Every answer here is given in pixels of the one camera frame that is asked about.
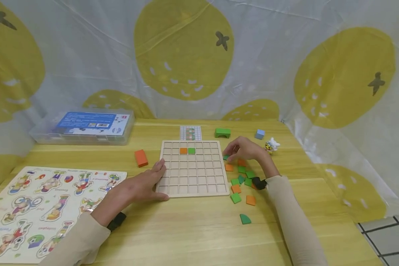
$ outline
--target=person's right hand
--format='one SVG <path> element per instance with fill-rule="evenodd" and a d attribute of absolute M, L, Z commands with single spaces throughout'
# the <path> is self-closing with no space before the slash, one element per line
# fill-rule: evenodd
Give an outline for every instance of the person's right hand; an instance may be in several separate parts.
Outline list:
<path fill-rule="evenodd" d="M 264 154 L 267 155 L 267 152 L 246 137 L 239 136 L 228 144 L 223 154 L 230 155 L 227 160 L 233 162 L 237 159 L 258 160 Z"/>

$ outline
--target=wooden grid board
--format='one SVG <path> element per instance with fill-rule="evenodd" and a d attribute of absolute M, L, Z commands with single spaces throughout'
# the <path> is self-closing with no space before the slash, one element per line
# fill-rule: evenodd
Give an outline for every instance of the wooden grid board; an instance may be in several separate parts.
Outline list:
<path fill-rule="evenodd" d="M 167 170 L 156 192 L 171 198 L 229 195 L 219 141 L 164 140 L 160 158 Z"/>

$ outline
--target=wooden puzzle board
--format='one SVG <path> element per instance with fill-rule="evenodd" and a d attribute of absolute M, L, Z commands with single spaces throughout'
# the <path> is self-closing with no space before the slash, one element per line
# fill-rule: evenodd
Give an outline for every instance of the wooden puzzle board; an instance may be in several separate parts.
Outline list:
<path fill-rule="evenodd" d="M 0 193 L 0 263 L 38 264 L 127 173 L 23 168 Z"/>
<path fill-rule="evenodd" d="M 229 194 L 219 141 L 164 140 L 160 158 L 166 161 L 167 170 L 156 192 L 171 198 Z"/>

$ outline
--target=person's left hand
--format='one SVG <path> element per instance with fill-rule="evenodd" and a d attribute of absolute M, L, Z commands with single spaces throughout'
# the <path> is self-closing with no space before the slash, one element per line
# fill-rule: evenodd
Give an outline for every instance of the person's left hand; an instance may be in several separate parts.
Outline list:
<path fill-rule="evenodd" d="M 165 171 L 164 159 L 161 159 L 154 164 L 151 170 L 125 179 L 108 191 L 91 215 L 99 224 L 107 227 L 119 212 L 133 202 L 168 201 L 169 198 L 166 194 L 156 193 L 152 190 Z"/>

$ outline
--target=green square tile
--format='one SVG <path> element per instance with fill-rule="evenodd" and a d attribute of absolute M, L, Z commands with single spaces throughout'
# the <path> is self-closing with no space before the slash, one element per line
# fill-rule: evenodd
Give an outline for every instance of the green square tile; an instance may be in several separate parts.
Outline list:
<path fill-rule="evenodd" d="M 245 185 L 248 185 L 249 187 L 253 185 L 253 181 L 251 179 L 245 179 Z"/>
<path fill-rule="evenodd" d="M 248 178 L 253 178 L 256 176 L 256 174 L 253 171 L 246 171 L 245 174 L 247 175 Z"/>
<path fill-rule="evenodd" d="M 241 197 L 239 196 L 238 193 L 234 193 L 231 195 L 231 199 L 234 204 L 237 204 L 238 202 L 241 202 Z"/>
<path fill-rule="evenodd" d="M 238 176 L 238 181 L 239 181 L 239 184 L 241 185 L 242 183 L 244 183 L 245 177 L 239 175 L 239 176 Z"/>
<path fill-rule="evenodd" d="M 245 166 L 238 165 L 238 173 L 245 174 Z"/>
<path fill-rule="evenodd" d="M 231 180 L 231 183 L 232 183 L 232 185 L 241 185 L 241 184 L 239 183 L 239 180 L 238 180 L 238 179 L 232 179 L 232 180 Z"/>

